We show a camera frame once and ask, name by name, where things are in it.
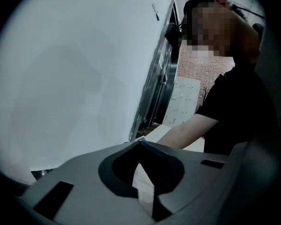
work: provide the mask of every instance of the black t-shirt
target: black t-shirt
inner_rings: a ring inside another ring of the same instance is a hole
[[[229,154],[234,145],[278,125],[274,106],[255,64],[219,75],[197,114],[218,120],[205,135],[204,152]]]

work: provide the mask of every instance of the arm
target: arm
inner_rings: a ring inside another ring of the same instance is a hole
[[[157,143],[172,148],[183,149],[202,137],[217,123],[218,120],[195,114],[185,123],[173,127]]]

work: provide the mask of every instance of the black cap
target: black cap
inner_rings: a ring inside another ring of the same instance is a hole
[[[186,15],[186,13],[188,11],[190,11],[192,8],[194,8],[199,3],[202,3],[202,2],[214,2],[214,0],[188,0],[184,5],[184,9],[183,9],[184,16]]]

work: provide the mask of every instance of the person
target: person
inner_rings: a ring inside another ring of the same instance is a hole
[[[192,118],[157,143],[183,149],[205,135],[204,152],[228,155],[237,143],[278,125],[271,99],[254,72],[259,34],[227,0],[189,0],[184,14],[187,45],[208,46],[214,56],[232,56],[235,66],[218,76]]]

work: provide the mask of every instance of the white panel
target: white panel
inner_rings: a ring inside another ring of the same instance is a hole
[[[258,4],[257,13],[258,13],[259,15],[264,15],[264,14],[265,14],[265,13],[264,13],[264,9],[263,9],[263,7],[262,7],[262,5],[261,5],[260,3]]]
[[[204,152],[205,140],[200,137],[198,140],[194,141],[191,145],[187,146],[183,150],[193,151],[193,152]]]
[[[128,141],[169,1],[15,9],[0,35],[1,172],[30,183],[30,170]]]
[[[176,77],[163,124],[172,128],[190,119],[195,113],[199,92],[199,80]]]
[[[258,0],[253,0],[250,11],[257,13],[258,5],[259,5]],[[248,16],[247,16],[247,21],[251,26],[254,24],[253,22],[255,21],[255,17],[256,17],[256,15],[254,15],[252,13],[248,14]]]

